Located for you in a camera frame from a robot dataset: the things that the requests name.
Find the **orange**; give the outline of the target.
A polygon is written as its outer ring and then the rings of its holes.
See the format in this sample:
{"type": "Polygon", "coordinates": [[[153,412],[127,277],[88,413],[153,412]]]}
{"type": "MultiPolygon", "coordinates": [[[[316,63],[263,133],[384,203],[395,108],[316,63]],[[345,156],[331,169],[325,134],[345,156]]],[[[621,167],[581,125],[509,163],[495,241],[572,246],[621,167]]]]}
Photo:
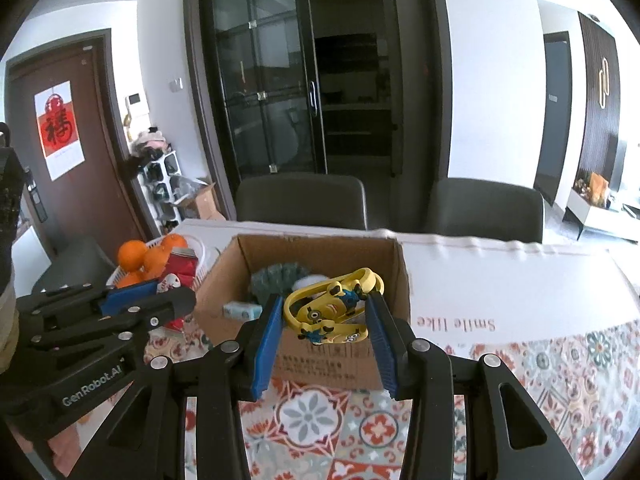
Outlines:
{"type": "Polygon", "coordinates": [[[118,265],[127,273],[140,270],[148,249],[142,240],[127,240],[117,252],[118,265]]]}
{"type": "Polygon", "coordinates": [[[143,257],[143,269],[146,273],[163,270],[170,256],[170,249],[163,245],[150,247],[143,257]]]}

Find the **orange centre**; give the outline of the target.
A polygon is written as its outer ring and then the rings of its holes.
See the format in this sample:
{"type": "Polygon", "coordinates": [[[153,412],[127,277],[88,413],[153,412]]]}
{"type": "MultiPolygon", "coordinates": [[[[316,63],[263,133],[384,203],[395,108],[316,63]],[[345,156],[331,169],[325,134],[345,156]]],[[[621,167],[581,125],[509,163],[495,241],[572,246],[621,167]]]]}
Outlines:
{"type": "Polygon", "coordinates": [[[150,247],[143,257],[143,269],[146,273],[163,270],[170,256],[170,249],[163,245],[150,247]]]}

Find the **white shoe rack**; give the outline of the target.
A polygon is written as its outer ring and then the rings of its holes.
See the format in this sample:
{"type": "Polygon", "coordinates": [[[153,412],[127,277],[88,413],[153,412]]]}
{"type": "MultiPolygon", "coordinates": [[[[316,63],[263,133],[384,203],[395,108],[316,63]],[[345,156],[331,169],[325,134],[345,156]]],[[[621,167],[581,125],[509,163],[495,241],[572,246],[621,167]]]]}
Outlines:
{"type": "Polygon", "coordinates": [[[156,223],[162,234],[166,234],[181,222],[181,214],[174,205],[177,200],[173,177],[181,174],[175,151],[161,148],[142,148],[138,154],[138,175],[142,179],[151,204],[155,209],[156,223]]]}

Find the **brown cardboard box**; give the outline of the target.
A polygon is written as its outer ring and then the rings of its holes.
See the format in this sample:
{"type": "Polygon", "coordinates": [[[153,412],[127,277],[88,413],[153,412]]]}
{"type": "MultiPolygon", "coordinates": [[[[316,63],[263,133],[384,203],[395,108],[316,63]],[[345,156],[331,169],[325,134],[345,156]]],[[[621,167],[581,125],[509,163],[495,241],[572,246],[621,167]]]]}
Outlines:
{"type": "Polygon", "coordinates": [[[274,377],[330,388],[378,389],[382,382],[364,296],[378,290],[392,315],[408,318],[409,285],[396,240],[240,234],[232,237],[196,292],[194,318],[213,344],[247,318],[235,302],[286,301],[274,377]]]}

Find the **right dark dining chair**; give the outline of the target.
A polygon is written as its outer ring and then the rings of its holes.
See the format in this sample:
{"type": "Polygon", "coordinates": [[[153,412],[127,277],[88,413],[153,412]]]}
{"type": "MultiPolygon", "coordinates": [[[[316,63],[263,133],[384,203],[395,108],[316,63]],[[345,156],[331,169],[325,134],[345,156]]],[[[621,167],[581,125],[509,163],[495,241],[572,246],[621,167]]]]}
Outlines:
{"type": "Polygon", "coordinates": [[[424,231],[445,236],[541,243],[544,199],[533,188],[446,178],[432,189],[424,231]]]}

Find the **small cardboard box on floor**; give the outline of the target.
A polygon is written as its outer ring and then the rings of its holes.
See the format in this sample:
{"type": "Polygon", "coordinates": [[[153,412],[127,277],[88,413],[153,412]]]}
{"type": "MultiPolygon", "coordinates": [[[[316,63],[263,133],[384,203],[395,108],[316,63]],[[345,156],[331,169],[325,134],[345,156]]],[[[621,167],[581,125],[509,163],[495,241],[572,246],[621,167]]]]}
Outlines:
{"type": "Polygon", "coordinates": [[[175,202],[175,207],[183,220],[226,220],[218,210],[215,196],[215,185],[209,184],[200,188],[193,196],[184,196],[175,202]]]}

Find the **left dark dining chair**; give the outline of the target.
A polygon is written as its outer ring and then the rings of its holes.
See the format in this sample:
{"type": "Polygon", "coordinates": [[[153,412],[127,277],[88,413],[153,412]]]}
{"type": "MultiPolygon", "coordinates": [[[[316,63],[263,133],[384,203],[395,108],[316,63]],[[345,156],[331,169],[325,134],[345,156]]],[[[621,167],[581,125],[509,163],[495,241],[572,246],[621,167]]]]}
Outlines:
{"type": "Polygon", "coordinates": [[[239,221],[366,230],[367,196],[351,176],[284,172],[243,180],[235,195],[239,221]]]}

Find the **white tv console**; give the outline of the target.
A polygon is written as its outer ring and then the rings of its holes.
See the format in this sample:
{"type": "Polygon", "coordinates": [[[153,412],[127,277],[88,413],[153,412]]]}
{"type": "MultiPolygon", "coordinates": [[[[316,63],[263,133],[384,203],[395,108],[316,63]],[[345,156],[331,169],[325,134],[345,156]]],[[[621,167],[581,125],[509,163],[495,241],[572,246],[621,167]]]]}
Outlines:
{"type": "Polygon", "coordinates": [[[577,238],[588,231],[639,243],[639,220],[626,211],[592,206],[588,200],[571,190],[565,213],[578,222],[577,238]]]}

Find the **red fu poster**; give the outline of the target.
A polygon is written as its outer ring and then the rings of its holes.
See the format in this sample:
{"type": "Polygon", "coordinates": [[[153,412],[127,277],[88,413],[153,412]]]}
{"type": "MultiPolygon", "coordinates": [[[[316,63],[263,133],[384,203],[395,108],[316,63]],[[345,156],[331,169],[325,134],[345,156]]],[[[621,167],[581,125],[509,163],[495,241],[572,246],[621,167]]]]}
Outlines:
{"type": "Polygon", "coordinates": [[[51,181],[85,162],[69,80],[34,96],[38,139],[51,181]]]}

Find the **dark dining chair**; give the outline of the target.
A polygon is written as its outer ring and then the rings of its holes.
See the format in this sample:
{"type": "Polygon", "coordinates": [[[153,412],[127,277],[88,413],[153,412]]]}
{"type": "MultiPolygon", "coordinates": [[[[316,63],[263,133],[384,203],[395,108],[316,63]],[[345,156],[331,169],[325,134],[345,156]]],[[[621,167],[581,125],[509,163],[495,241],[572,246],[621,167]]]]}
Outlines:
{"type": "Polygon", "coordinates": [[[243,180],[235,195],[239,221],[366,230],[367,196],[351,176],[284,172],[243,180]]]}
{"type": "Polygon", "coordinates": [[[424,231],[445,236],[541,243],[544,199],[533,188],[446,178],[432,189],[424,231]]]}

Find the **red snack packet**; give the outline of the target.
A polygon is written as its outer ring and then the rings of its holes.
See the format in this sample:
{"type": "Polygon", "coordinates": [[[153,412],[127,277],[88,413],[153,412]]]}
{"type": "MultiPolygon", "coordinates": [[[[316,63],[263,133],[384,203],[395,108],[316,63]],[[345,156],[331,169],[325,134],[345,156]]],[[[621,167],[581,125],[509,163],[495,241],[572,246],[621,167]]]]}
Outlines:
{"type": "Polygon", "coordinates": [[[194,250],[189,247],[174,248],[157,280],[156,292],[163,294],[174,288],[192,288],[196,274],[198,274],[198,256],[194,250]]]}

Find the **light blue small box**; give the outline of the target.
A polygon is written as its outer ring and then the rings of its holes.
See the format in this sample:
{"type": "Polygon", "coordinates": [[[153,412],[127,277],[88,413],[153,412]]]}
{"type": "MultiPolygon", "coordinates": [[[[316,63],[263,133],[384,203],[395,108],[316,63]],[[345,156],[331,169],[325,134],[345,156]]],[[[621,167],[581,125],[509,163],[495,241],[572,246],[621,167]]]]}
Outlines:
{"type": "Polygon", "coordinates": [[[230,301],[222,307],[222,313],[229,320],[239,322],[254,321],[262,315],[262,306],[241,301],[230,301]]]}

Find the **white fluffy plush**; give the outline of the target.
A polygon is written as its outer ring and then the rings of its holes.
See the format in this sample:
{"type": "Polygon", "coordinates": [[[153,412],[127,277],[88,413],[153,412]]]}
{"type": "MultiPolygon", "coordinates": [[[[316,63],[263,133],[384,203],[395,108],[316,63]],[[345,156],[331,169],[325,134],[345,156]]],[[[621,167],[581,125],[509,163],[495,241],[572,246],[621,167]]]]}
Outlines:
{"type": "Polygon", "coordinates": [[[309,286],[314,286],[315,284],[322,283],[327,281],[329,278],[325,275],[321,274],[309,274],[304,276],[303,278],[299,278],[293,285],[292,291],[303,289],[309,286]]]}

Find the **white plastic fruit basket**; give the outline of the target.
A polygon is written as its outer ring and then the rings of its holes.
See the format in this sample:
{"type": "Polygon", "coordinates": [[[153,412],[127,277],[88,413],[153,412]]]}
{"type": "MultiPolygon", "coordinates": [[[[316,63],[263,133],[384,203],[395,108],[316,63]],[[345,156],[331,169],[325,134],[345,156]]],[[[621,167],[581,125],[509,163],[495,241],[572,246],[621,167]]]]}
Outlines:
{"type": "Polygon", "coordinates": [[[107,286],[128,286],[140,284],[145,278],[158,278],[166,268],[171,249],[176,248],[190,248],[198,258],[193,284],[198,288],[206,275],[205,247],[193,235],[175,233],[146,243],[142,240],[127,240],[122,243],[116,255],[116,270],[107,279],[107,286]]]}

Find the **dark glass cabinet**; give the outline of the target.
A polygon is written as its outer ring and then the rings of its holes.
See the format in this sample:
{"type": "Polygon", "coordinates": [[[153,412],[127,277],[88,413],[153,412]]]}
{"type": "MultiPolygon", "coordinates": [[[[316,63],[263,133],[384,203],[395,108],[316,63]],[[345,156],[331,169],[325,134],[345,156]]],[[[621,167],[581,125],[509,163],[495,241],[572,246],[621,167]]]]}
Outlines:
{"type": "Polygon", "coordinates": [[[415,231],[446,166],[445,0],[184,0],[206,159],[242,185],[349,176],[370,226],[415,231]]]}

